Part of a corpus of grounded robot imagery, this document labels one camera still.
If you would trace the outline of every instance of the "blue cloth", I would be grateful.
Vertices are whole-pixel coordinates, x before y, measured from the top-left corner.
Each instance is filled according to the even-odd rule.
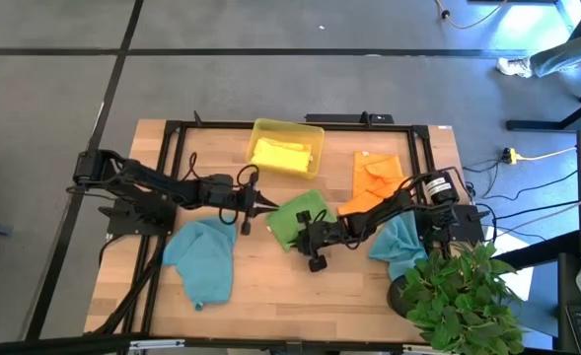
[[[235,225],[218,217],[186,223],[163,253],[164,265],[175,265],[197,311],[205,303],[226,303],[233,285]]]
[[[428,258],[417,236],[413,211],[402,213],[385,224],[369,250],[369,257],[389,263],[392,281],[414,267],[417,259]]]

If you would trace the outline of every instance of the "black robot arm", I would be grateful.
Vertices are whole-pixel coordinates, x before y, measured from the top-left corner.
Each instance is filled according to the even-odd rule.
[[[223,210],[234,211],[234,219],[225,221],[227,224],[235,223],[238,212],[244,212],[242,234],[247,235],[251,229],[249,220],[260,213],[276,210],[276,205],[255,189],[258,180],[256,167],[247,182],[239,182],[239,176],[237,180],[238,183],[233,184],[233,178],[224,174],[174,179],[136,160],[122,158],[114,151],[98,150],[80,153],[73,175],[75,186],[70,187],[69,191],[85,193],[91,189],[106,190],[124,201],[135,215],[140,216],[138,218],[155,224],[162,223],[161,219],[169,215],[167,210],[173,210],[174,205],[184,209],[216,207],[220,209],[220,216]],[[266,207],[255,206],[257,203]],[[101,210],[107,215],[117,212],[109,208]]]
[[[338,216],[335,222],[323,220],[325,210],[314,220],[309,211],[298,213],[297,221],[305,228],[299,231],[295,247],[310,257],[310,270],[316,272],[327,267],[325,257],[319,255],[320,248],[344,244],[350,249],[357,249],[381,224],[403,212],[424,214],[425,220],[436,230],[447,228],[457,222],[453,205],[459,201],[459,194],[448,170],[410,177],[401,183],[391,197],[385,198],[369,211]],[[419,190],[421,182],[425,184],[432,204],[414,202],[413,191],[416,188],[416,193],[424,193]]]

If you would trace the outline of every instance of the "yellow cable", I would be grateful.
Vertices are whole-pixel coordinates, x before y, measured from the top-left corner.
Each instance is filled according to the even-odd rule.
[[[444,11],[446,11],[446,9],[444,9],[444,6],[441,4],[441,0],[435,0],[435,2],[437,3],[437,6],[439,6],[439,13],[443,13]],[[496,11],[498,11],[498,9],[500,9],[501,7],[503,7],[503,5],[505,5],[507,3],[507,0],[503,0],[502,3],[500,3],[500,5],[498,5],[494,10],[492,10],[489,14],[487,14],[487,16],[485,16],[484,18],[476,21],[475,23],[469,25],[469,26],[459,26],[457,24],[455,24],[452,19],[450,18],[450,15],[446,15],[446,19],[448,19],[448,22],[450,23],[450,25],[452,25],[453,27],[455,27],[456,29],[459,30],[467,30],[469,28],[473,28],[474,26],[480,24],[481,22],[487,20],[490,16],[492,16]]]
[[[516,153],[516,160],[525,160],[525,161],[534,161],[534,160],[540,160],[540,159],[544,159],[544,158],[549,158],[549,157],[553,157],[556,156],[558,154],[562,154],[562,153],[566,153],[566,152],[570,152],[573,150],[576,150],[577,148],[575,147],[570,147],[570,148],[566,148],[564,150],[560,150],[559,152],[554,152],[554,153],[549,153],[549,154],[544,154],[542,156],[538,156],[538,157],[523,157],[520,154]]]

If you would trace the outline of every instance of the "wooden tabletop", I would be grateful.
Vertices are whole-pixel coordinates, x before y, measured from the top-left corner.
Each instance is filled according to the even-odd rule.
[[[130,158],[156,167],[165,120],[140,120]],[[430,126],[436,167],[457,167],[461,162],[450,126]],[[246,129],[188,129],[184,139],[181,176],[187,160],[197,152],[200,176],[235,176],[246,164],[251,131]],[[425,171],[423,149],[417,142],[420,166]],[[310,189],[318,189],[332,211],[351,198],[353,152],[397,154],[405,175],[412,173],[406,136],[394,132],[327,131],[319,174],[314,179],[262,172],[257,188],[268,199],[283,204]],[[165,172],[171,170],[168,157]],[[460,189],[462,203],[467,194]],[[179,209],[176,230],[187,221],[217,216],[217,209]],[[110,245],[100,269],[85,329],[100,326],[121,301],[130,280],[139,236],[128,236]],[[418,329],[387,305],[391,283],[387,264],[368,258],[370,238],[357,250],[345,246],[323,248],[327,269],[312,273],[308,258],[295,250],[285,252],[265,227],[265,217],[253,219],[248,236],[238,235],[235,245],[231,300],[225,305],[205,305],[197,312],[172,266],[163,267],[151,333],[162,336],[303,339],[323,341],[423,342]],[[140,328],[145,294],[139,297],[134,330]]]

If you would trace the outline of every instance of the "orange cloth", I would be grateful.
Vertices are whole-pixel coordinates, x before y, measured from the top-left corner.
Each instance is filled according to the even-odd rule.
[[[338,207],[338,214],[367,212],[391,197],[405,179],[397,156],[354,152],[353,198]]]

